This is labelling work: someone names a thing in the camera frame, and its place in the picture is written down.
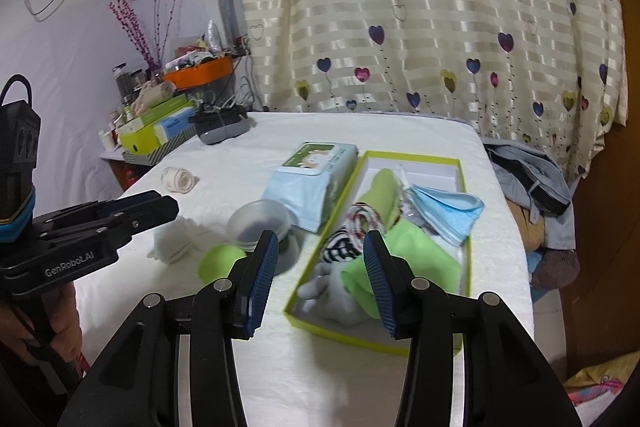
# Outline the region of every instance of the orange basket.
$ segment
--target orange basket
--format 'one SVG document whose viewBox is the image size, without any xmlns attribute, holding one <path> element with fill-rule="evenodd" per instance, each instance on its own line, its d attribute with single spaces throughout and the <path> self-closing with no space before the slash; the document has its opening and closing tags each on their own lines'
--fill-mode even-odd
<svg viewBox="0 0 640 427">
<path fill-rule="evenodd" d="M 216 58 L 206 64 L 186 68 L 185 70 L 165 73 L 164 79 L 175 84 L 176 89 L 189 89 L 203 86 L 223 76 L 233 73 L 234 65 L 231 56 Z"/>
</svg>

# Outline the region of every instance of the metal screw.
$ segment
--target metal screw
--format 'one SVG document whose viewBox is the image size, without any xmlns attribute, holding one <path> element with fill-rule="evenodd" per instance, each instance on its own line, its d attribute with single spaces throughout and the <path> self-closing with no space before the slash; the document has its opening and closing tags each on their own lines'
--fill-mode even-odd
<svg viewBox="0 0 640 427">
<path fill-rule="evenodd" d="M 497 306 L 500 304 L 500 298 L 495 293 L 491 292 L 485 293 L 482 296 L 482 300 L 489 304 L 489 306 Z"/>
<path fill-rule="evenodd" d="M 233 285 L 229 279 L 218 279 L 213 283 L 213 288 L 219 292 L 226 292 Z"/>
<path fill-rule="evenodd" d="M 424 277 L 414 277 L 411 280 L 411 286 L 413 286 L 417 290 L 426 290 L 429 286 L 429 280 Z"/>
<path fill-rule="evenodd" d="M 145 298 L 142 299 L 142 303 L 147 308 L 153 308 L 160 303 L 160 296 L 157 293 L 149 293 L 149 295 L 145 296 Z"/>
</svg>

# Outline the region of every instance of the rolled bandage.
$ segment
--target rolled bandage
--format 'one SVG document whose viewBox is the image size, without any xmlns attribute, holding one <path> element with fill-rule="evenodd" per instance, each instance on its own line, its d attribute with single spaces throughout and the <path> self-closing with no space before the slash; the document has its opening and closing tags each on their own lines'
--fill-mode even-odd
<svg viewBox="0 0 640 427">
<path fill-rule="evenodd" d="M 186 194 L 196 184 L 196 178 L 187 169 L 167 167 L 162 173 L 162 185 L 171 192 Z"/>
</svg>

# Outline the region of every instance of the finger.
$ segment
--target finger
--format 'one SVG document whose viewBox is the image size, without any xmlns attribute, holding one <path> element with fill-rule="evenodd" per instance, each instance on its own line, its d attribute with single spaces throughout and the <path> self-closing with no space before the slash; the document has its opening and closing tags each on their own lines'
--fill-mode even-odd
<svg viewBox="0 0 640 427">
<path fill-rule="evenodd" d="M 0 335 L 0 343 L 3 343 L 6 347 L 11 349 L 16 355 L 23 359 L 26 363 L 33 363 L 35 359 L 27 351 L 27 346 L 24 341 L 7 335 Z"/>
<path fill-rule="evenodd" d="M 74 323 L 79 322 L 76 311 L 76 289 L 72 283 L 60 288 L 60 297 L 50 318 L 51 328 L 56 333 L 66 330 Z"/>
<path fill-rule="evenodd" d="M 17 311 L 20 316 L 27 322 L 27 324 L 33 329 L 33 323 L 20 310 Z M 3 335 L 8 337 L 15 337 L 17 339 L 31 340 L 33 337 L 31 333 L 27 331 L 15 316 L 14 311 L 7 304 L 0 304 L 0 331 Z"/>
<path fill-rule="evenodd" d="M 53 338 L 50 345 L 65 362 L 73 360 L 82 348 L 82 330 L 80 326 L 74 325 L 61 331 Z"/>
</svg>

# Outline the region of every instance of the curtain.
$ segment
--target curtain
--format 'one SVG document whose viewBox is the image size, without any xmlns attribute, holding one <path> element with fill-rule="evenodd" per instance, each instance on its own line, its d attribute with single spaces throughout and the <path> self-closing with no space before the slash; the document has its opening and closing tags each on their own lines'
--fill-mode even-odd
<svg viewBox="0 0 640 427">
<path fill-rule="evenodd" d="M 584 176 L 625 123 L 620 0 L 242 0 L 264 110 L 438 114 Z"/>
</svg>

